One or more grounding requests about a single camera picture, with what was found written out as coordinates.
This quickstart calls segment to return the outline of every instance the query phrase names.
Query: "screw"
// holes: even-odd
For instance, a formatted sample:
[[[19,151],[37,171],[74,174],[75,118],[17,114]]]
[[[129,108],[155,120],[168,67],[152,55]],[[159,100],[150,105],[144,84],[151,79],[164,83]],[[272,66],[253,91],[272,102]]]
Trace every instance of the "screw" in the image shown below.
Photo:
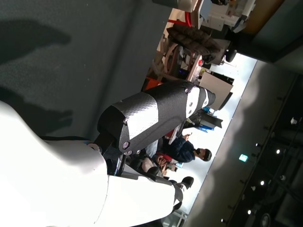
[[[123,149],[126,150],[126,149],[128,148],[128,146],[129,146],[129,142],[125,142],[125,143],[123,144]]]

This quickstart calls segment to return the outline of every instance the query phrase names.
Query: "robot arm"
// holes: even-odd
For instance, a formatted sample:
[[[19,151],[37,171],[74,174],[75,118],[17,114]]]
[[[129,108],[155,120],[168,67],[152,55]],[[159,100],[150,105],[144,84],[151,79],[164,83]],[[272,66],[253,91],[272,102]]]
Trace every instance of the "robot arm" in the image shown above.
[[[100,135],[95,143],[102,148],[105,159],[107,153],[111,160],[113,154],[116,158],[136,154],[214,101],[214,93],[189,81],[165,83],[106,109],[98,122]]]

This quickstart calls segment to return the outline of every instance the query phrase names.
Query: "gray carpet floor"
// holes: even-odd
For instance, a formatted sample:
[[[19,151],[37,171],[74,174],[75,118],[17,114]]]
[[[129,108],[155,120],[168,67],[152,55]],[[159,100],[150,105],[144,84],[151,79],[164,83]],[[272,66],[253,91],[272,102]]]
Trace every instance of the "gray carpet floor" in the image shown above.
[[[151,0],[3,0],[0,100],[38,135],[94,139],[141,90],[170,8]]]

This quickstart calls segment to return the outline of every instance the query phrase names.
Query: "machine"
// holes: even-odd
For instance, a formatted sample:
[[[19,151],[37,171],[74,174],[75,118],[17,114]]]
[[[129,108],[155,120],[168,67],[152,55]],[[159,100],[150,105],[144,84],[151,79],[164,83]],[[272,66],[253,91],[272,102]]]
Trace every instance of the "machine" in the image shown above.
[[[94,142],[42,140],[0,102],[0,226],[128,227],[169,215],[192,179],[170,182],[125,157],[214,100],[189,81],[157,86],[106,109]]]

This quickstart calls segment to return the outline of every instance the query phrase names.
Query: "wall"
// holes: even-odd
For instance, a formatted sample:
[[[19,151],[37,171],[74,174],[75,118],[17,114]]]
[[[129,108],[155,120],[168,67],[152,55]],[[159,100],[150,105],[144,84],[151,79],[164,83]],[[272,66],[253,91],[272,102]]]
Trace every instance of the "wall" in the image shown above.
[[[182,210],[185,213],[189,213],[196,196],[202,186],[204,179],[206,178],[207,172],[212,164],[212,161],[216,155],[216,152],[223,140],[224,134],[231,122],[232,116],[236,111],[237,105],[241,99],[250,75],[255,67],[257,60],[249,58],[247,56],[237,54],[235,59],[232,61],[232,65],[224,64],[220,66],[213,65],[211,71],[226,75],[234,78],[232,92],[229,102],[225,107],[216,111],[214,115],[222,119],[222,129],[215,128],[214,131],[208,133],[202,132],[197,129],[186,129],[183,134],[193,133],[189,137],[189,141],[195,146],[195,148],[208,148],[213,154],[213,158],[209,162],[204,162],[201,159],[196,159],[190,163],[185,163],[182,169],[178,169],[177,172],[170,172],[169,176],[171,179],[180,182],[186,176],[192,176],[195,181],[188,195],[185,196],[182,202]]]
[[[243,184],[254,165],[252,153],[258,152],[256,143],[262,143],[282,105],[277,97],[284,97],[295,74],[258,61],[239,106],[204,180],[186,227],[222,226],[220,220],[230,218],[228,205],[235,205]],[[243,163],[241,154],[249,156]]]

